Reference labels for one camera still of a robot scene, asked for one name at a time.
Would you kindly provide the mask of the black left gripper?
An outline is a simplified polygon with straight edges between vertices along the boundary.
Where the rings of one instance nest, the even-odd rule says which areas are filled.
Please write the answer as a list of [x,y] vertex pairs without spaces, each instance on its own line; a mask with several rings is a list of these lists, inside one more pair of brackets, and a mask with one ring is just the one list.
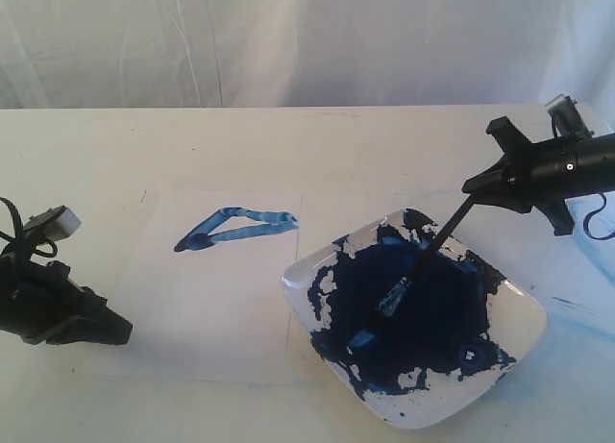
[[30,345],[128,343],[133,324],[107,306],[107,299],[69,278],[70,268],[1,257],[1,330]]

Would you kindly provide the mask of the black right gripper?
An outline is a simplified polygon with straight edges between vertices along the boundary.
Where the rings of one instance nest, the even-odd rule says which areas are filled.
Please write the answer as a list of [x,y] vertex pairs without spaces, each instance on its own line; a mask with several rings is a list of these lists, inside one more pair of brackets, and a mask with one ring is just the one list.
[[570,235],[575,220],[566,201],[614,190],[613,134],[531,142],[507,117],[491,121],[486,132],[503,156],[461,189],[479,205],[518,213],[538,209],[555,235]]

